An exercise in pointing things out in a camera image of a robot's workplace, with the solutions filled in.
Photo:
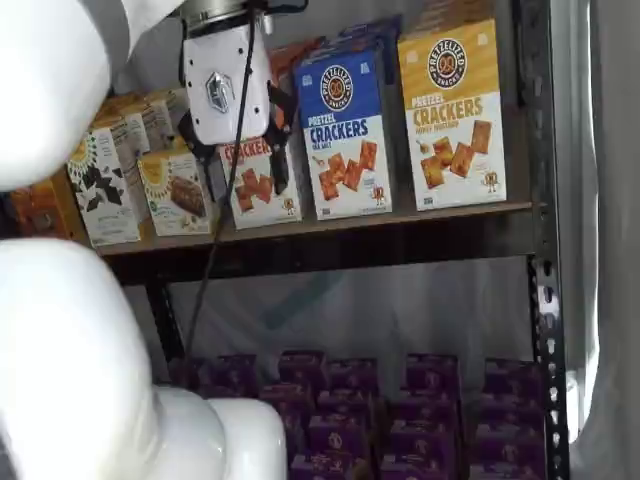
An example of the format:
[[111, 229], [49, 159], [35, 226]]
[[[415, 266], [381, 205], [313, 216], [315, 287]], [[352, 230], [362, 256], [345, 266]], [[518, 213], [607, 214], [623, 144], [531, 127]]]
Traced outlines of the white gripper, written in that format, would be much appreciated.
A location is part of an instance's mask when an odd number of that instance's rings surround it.
[[[214, 203], [213, 145], [247, 140], [264, 134], [270, 148], [274, 190], [288, 186], [285, 147], [292, 133], [296, 98], [271, 81], [272, 72], [259, 24], [247, 23], [183, 42], [184, 73], [190, 112], [178, 131], [204, 168], [205, 183]], [[278, 122], [270, 105], [283, 114]]]

